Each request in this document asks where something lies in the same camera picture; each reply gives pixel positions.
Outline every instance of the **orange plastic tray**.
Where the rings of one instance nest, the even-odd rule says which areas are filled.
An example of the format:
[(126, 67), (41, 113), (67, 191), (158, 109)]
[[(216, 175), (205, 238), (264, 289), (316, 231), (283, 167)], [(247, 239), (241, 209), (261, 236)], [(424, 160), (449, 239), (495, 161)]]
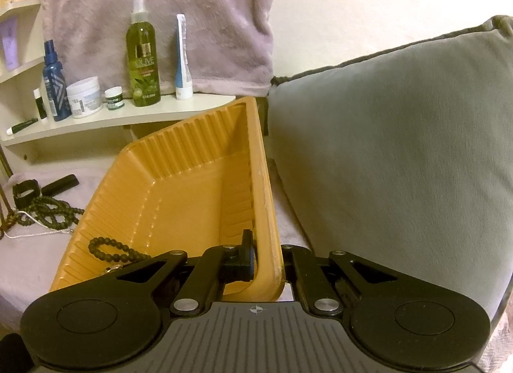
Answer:
[(51, 290), (112, 265), (89, 253), (94, 237), (152, 256), (181, 249), (194, 257), (239, 244), (249, 228), (258, 249), (255, 279), (227, 285), (224, 299), (276, 299), (284, 265), (256, 108), (254, 98), (241, 98), (125, 147), (81, 217)]

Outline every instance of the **green spray bottle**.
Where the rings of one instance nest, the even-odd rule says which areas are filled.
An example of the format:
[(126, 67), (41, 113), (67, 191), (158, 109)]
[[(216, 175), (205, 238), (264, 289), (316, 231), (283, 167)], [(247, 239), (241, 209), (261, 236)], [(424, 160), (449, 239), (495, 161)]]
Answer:
[(131, 19), (126, 35), (130, 90), (135, 106), (144, 107), (161, 99), (155, 29), (148, 22), (145, 0), (133, 0)]

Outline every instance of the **toothpaste tube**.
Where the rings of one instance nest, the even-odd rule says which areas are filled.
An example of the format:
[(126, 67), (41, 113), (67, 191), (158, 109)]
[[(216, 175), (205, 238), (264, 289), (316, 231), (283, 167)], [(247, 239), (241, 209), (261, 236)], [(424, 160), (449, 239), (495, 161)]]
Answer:
[(185, 51), (185, 16), (183, 14), (177, 14), (176, 19), (178, 20), (178, 38), (176, 39), (178, 44), (176, 48), (178, 50), (178, 65), (176, 67), (176, 99), (177, 100), (188, 100), (192, 98), (192, 78), (189, 72), (189, 66), (187, 65), (187, 54)]

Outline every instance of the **white shelf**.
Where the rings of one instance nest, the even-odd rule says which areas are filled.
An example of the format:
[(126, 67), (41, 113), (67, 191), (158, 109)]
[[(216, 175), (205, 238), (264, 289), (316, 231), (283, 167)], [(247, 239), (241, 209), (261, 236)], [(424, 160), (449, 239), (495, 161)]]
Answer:
[(138, 123), (183, 120), (202, 111), (220, 107), (233, 100), (235, 100), (235, 97), (230, 95), (194, 94), (190, 100), (178, 101), (173, 95), (164, 95), (159, 103), (148, 107), (136, 107), (132, 100), (125, 100), (125, 106), (119, 110), (110, 111), (104, 104), (102, 110), (83, 119), (68, 117), (60, 122), (55, 122), (49, 116), (48, 123), (42, 124), (39, 121), (13, 136), (7, 136), (5, 132), (7, 129), (2, 128), (0, 129), (0, 139), (4, 146), (11, 146), (77, 131)]
[(23, 0), (7, 4), (7, 6), (0, 9), (0, 22), (14, 16), (15, 14), (20, 14), (24, 10), (40, 6), (40, 4), (41, 0)]
[(6, 80), (16, 77), (17, 75), (20, 75), (22, 72), (25, 72), (29, 70), (30, 68), (33, 68), (34, 66), (37, 66), (39, 64), (42, 64), (45, 61), (44, 56), (37, 57), (33, 61), (27, 62), (26, 64), (21, 65), (20, 67), (13, 69), (12, 71), (6, 72), (2, 75), (0, 75), (0, 84), (3, 82), (6, 82)]

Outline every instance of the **gray pillow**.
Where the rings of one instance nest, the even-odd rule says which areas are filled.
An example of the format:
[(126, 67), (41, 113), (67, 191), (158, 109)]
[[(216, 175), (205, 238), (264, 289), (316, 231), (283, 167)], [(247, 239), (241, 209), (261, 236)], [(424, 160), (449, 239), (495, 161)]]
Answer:
[(496, 16), (271, 90), (273, 157), (318, 255), (347, 250), (494, 316), (513, 272), (512, 28)]

